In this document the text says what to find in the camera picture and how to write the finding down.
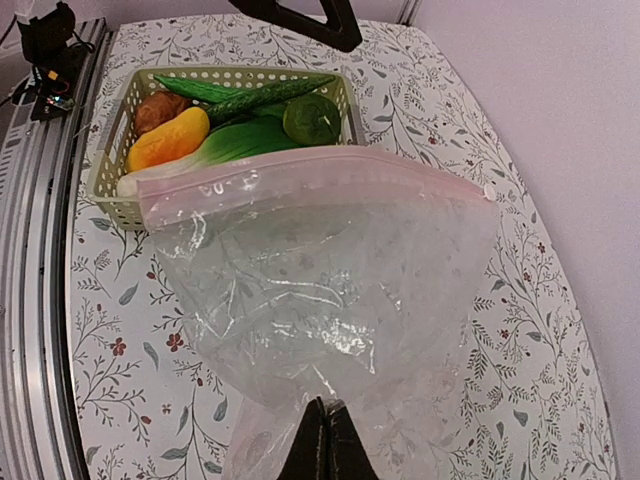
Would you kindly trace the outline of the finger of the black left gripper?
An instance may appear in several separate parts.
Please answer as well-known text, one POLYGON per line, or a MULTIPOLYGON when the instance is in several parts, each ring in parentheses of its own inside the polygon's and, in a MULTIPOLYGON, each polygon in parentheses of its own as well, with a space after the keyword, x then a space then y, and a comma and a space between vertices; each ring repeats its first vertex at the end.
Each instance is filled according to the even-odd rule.
POLYGON ((231 0, 230 4, 251 18, 304 35, 339 51, 353 51, 361 44, 361 32, 349 0, 322 0, 324 22, 276 0, 231 0))

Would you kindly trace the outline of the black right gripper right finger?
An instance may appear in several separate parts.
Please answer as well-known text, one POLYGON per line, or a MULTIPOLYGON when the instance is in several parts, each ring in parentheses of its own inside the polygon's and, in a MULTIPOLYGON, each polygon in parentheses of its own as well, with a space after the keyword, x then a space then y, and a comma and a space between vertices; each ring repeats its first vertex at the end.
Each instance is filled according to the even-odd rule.
POLYGON ((346 404, 325 404, 327 425, 326 478, 331 480, 379 480, 364 449, 346 404))

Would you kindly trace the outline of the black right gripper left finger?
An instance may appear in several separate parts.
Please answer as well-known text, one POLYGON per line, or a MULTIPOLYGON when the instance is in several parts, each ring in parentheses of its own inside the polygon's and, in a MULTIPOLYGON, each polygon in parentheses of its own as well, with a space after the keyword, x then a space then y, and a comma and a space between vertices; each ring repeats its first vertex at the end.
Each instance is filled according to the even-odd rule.
POLYGON ((326 480, 329 475, 329 428, 320 397, 303 413, 292 446, 280 472, 280 480, 326 480))

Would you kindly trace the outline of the clear pink zip top bag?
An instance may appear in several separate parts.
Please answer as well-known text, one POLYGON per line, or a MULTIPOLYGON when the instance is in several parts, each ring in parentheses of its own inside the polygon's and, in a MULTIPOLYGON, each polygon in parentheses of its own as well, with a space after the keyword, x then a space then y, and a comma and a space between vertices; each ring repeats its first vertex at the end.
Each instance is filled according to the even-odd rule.
POLYGON ((457 436, 493 186, 373 148, 289 150, 138 187, 186 334, 243 396, 226 479, 280 479, 307 404, 342 400, 379 479, 457 436))

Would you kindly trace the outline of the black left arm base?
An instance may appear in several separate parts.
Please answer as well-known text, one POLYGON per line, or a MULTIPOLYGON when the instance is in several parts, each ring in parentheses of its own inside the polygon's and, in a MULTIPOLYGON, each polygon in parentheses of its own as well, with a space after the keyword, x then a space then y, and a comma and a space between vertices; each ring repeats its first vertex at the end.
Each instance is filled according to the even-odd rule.
POLYGON ((14 19, 24 59, 34 84, 25 94, 34 97, 33 121, 59 118, 73 110, 81 69, 96 50, 76 32, 76 15, 65 1, 15 1, 14 19))

